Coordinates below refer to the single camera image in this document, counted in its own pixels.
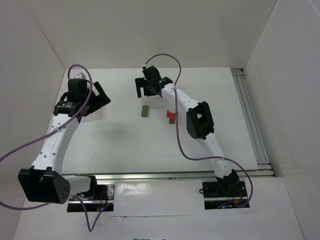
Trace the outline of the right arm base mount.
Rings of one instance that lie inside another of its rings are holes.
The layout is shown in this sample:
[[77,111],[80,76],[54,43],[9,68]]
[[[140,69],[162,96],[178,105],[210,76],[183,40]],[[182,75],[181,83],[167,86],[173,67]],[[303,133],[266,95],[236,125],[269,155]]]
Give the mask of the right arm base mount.
[[235,209],[239,205],[245,204],[248,193],[244,181],[240,181],[230,191],[222,192],[215,181],[203,182],[199,190],[204,198],[204,209]]

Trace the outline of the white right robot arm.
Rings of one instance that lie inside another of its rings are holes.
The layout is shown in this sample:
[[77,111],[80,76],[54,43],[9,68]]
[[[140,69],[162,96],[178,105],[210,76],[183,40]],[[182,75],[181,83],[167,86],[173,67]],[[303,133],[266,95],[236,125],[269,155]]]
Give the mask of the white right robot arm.
[[224,157],[223,151],[215,135],[214,120],[210,106],[206,101],[199,102],[182,90],[178,89],[168,77],[161,77],[154,66],[143,66],[144,77],[136,78],[137,97],[160,96],[166,100],[174,100],[175,109],[185,111],[186,131],[189,136],[197,140],[207,157],[194,158],[193,161],[209,160],[212,164],[218,189],[221,193],[230,192],[240,181],[238,174],[230,162]]

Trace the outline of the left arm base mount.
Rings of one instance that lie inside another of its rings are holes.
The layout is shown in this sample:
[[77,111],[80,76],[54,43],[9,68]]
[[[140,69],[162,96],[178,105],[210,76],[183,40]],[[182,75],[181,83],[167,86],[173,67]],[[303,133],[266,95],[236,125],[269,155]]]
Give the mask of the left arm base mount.
[[96,184],[93,189],[81,191],[76,193],[75,196],[82,200],[86,211],[89,213],[113,212],[115,183]]

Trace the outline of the red wood block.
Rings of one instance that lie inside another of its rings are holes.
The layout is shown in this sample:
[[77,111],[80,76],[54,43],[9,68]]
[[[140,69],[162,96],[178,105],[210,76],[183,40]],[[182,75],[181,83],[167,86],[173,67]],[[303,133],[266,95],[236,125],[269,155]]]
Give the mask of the red wood block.
[[175,119],[176,118],[176,113],[175,112],[170,112],[169,110],[166,111],[166,117],[168,119]]

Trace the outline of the green arch wood block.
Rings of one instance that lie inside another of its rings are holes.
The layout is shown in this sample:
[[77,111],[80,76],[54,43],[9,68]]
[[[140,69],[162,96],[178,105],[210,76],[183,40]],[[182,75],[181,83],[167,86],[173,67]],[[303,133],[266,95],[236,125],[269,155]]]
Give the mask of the green arch wood block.
[[141,117],[142,118],[147,118],[149,116],[149,106],[148,105],[143,105],[141,108]]

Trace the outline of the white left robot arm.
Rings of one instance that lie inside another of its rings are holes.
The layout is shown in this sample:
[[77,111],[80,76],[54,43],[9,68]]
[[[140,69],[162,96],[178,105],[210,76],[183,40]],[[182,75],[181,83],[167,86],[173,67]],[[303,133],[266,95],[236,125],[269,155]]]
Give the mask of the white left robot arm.
[[19,183],[30,202],[64,204],[70,195],[91,192],[96,179],[93,176],[66,179],[62,173],[63,160],[73,134],[82,118],[98,111],[111,102],[99,82],[91,92],[89,80],[69,79],[65,92],[54,107],[50,136],[31,166],[22,168],[18,174]]

